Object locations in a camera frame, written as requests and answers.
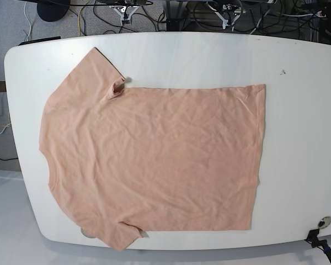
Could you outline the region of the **peach pink T-shirt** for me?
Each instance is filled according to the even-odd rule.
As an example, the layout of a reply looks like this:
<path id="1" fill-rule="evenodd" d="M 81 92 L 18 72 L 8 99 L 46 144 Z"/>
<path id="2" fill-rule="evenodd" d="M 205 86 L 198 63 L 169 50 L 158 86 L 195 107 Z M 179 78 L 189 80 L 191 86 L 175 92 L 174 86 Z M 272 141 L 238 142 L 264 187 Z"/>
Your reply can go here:
<path id="1" fill-rule="evenodd" d="M 265 86 L 124 82 L 94 48 L 45 104 L 39 149 L 61 210 L 117 251 L 144 231 L 249 230 Z"/>

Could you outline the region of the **black round stand base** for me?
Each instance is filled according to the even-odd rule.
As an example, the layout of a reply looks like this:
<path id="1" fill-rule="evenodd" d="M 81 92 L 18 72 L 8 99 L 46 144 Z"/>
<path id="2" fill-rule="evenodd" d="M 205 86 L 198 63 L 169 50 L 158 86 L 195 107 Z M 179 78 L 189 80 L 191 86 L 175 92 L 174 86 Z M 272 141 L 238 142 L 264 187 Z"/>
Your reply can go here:
<path id="1" fill-rule="evenodd" d="M 70 0 L 38 1 L 38 16 L 46 22 L 56 22 L 62 19 L 70 8 Z"/>

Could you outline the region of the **black metal frame post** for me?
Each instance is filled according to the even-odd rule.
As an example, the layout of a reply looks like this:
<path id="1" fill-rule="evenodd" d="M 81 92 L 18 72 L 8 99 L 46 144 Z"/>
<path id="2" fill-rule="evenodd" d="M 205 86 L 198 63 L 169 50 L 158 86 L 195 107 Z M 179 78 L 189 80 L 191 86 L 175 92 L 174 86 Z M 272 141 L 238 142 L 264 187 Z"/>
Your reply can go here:
<path id="1" fill-rule="evenodd" d="M 188 1 L 162 1 L 166 31 L 182 31 L 187 17 Z"/>

